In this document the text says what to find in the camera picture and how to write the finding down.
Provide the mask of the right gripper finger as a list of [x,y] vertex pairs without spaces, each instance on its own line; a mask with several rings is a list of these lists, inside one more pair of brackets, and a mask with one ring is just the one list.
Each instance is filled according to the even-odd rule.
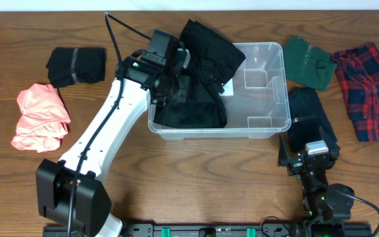
[[327,133],[323,130],[323,128],[319,127],[319,132],[322,140],[326,143],[328,147],[329,153],[339,153],[340,147],[338,146],[337,142],[335,142]]
[[279,152],[278,152],[278,166],[287,166],[290,160],[287,142],[282,135],[279,135]]

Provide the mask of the large black garment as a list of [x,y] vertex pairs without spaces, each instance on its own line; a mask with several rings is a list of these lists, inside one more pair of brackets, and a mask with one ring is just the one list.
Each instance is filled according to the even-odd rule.
[[182,72],[190,77],[188,100],[157,106],[153,122],[179,129],[224,128],[227,116],[220,94],[244,62],[245,54],[198,21],[187,21],[180,41],[191,56]]

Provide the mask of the small black garment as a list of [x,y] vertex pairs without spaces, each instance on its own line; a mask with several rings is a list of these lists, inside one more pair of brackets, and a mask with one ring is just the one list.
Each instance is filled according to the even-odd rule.
[[54,88],[95,84],[105,79],[106,49],[102,47],[56,47],[46,64]]

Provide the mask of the pink garment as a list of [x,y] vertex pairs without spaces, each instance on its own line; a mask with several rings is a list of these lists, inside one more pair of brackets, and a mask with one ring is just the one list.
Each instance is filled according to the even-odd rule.
[[21,117],[11,145],[38,153],[58,149],[71,122],[58,90],[51,84],[34,84],[22,90],[16,101]]

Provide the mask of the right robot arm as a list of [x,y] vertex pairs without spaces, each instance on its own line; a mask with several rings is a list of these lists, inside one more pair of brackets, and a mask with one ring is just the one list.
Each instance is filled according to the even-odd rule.
[[298,177],[303,186],[303,205],[309,212],[288,231],[289,236],[345,236],[343,222],[351,218],[353,189],[343,184],[329,184],[326,171],[331,169],[340,147],[319,129],[320,139],[305,144],[296,154],[289,143],[279,136],[278,166],[286,167],[290,176]]

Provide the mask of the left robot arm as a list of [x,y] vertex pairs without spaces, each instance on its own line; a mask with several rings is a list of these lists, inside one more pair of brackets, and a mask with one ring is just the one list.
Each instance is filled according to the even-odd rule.
[[187,99],[190,79],[181,71],[189,61],[178,38],[155,30],[147,49],[118,63],[108,98],[80,139],[36,171],[39,214],[57,223],[44,227],[44,236],[120,236],[124,224],[104,187],[110,166],[150,104]]

